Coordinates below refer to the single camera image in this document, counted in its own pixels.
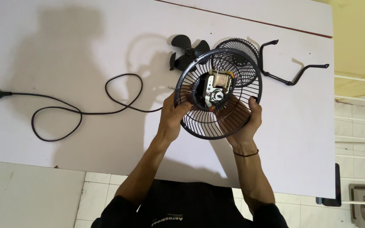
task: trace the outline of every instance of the power cord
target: power cord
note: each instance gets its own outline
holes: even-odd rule
[[[138,95],[133,99],[132,102],[130,102],[129,105],[125,105],[117,100],[115,100],[111,95],[109,95],[109,92],[108,92],[108,89],[107,89],[107,86],[108,86],[108,83],[116,78],[119,78],[119,77],[122,77],[122,76],[125,76],[125,75],[132,75],[132,76],[136,76],[139,78],[140,80],[140,91],[138,93]],[[35,94],[35,93],[25,93],[25,92],[4,92],[4,91],[1,91],[0,90],[0,99],[3,98],[4,96],[12,96],[12,95],[28,95],[28,96],[41,96],[41,97],[47,97],[47,98],[50,98],[50,99],[53,99],[53,100],[56,100],[56,101],[60,101],[74,109],[69,109],[69,108],[66,108],[66,107],[60,107],[60,106],[48,106],[48,107],[43,107],[37,111],[35,111],[33,113],[33,116],[32,116],[32,120],[30,122],[30,124],[32,125],[32,130],[33,130],[33,133],[42,141],[45,141],[45,142],[56,142],[56,141],[59,141],[59,140],[62,140],[66,137],[68,137],[69,135],[71,135],[73,132],[75,132],[77,130],[77,128],[80,126],[81,124],[81,121],[82,121],[82,115],[109,115],[109,114],[115,114],[115,113],[118,113],[118,112],[121,112],[127,108],[131,108],[133,110],[136,110],[136,111],[141,111],[141,112],[155,112],[155,111],[159,111],[162,109],[161,108],[158,108],[156,110],[151,110],[151,111],[146,111],[146,110],[141,110],[141,109],[138,109],[138,108],[135,108],[135,107],[132,107],[131,105],[136,101],[136,99],[138,99],[138,97],[140,96],[140,93],[142,92],[143,90],[143,81],[142,81],[142,78],[137,75],[137,74],[133,74],[133,73],[125,73],[125,74],[121,74],[121,75],[118,75],[116,77],[113,77],[111,79],[109,79],[106,83],[105,83],[105,92],[107,93],[108,97],[112,100],[112,101],[115,101],[116,103],[124,106],[124,108],[118,110],[118,111],[112,111],[112,112],[82,112],[79,108],[77,108],[76,106],[73,106],[67,102],[64,102],[60,99],[57,99],[57,98],[54,98],[52,96],[47,96],[47,95],[41,95],[41,94]],[[39,111],[42,111],[43,109],[48,109],[48,108],[59,108],[59,109],[63,109],[63,110],[66,110],[66,111],[71,111],[71,112],[74,112],[74,113],[79,113],[80,114],[80,121],[78,122],[77,126],[70,132],[68,133],[66,136],[62,137],[62,138],[59,138],[59,139],[54,139],[54,140],[48,140],[48,139],[44,139],[42,138],[37,132],[36,132],[36,129],[34,128],[34,117],[36,116],[36,114],[39,112]]]

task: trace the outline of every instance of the left hand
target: left hand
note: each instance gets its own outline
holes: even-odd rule
[[[186,101],[174,108],[174,92],[163,102],[159,130],[154,141],[169,145],[180,134],[180,121],[190,111],[192,105]]]

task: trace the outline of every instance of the forearm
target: forearm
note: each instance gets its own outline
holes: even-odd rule
[[[169,145],[155,137],[135,169],[119,186],[115,196],[120,195],[135,205],[140,205],[150,189]]]
[[[240,154],[254,154],[256,149],[247,149]],[[275,203],[274,193],[268,182],[258,154],[250,157],[235,155],[236,166],[239,174],[239,183],[243,193],[243,199],[253,213],[261,205]]]

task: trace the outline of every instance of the fan blade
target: fan blade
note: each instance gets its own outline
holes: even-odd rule
[[[194,61],[194,56],[180,56],[178,59],[176,59],[175,67],[179,69],[180,71],[185,71],[185,69]]]
[[[177,52],[174,52],[170,57],[170,70],[174,70],[174,63],[176,61],[176,54]]]
[[[209,45],[206,41],[202,40],[196,47],[195,47],[195,58],[200,57],[201,55],[210,51]]]
[[[178,35],[173,38],[171,45],[185,50],[191,48],[191,40],[186,35]]]

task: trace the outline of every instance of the bracelet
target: bracelet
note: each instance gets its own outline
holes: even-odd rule
[[[236,154],[236,155],[238,155],[238,156],[241,156],[241,157],[250,157],[250,156],[253,156],[253,155],[258,154],[258,149],[257,149],[257,153],[252,154],[252,155],[241,155],[241,154],[235,153],[234,151],[233,151],[233,153]]]

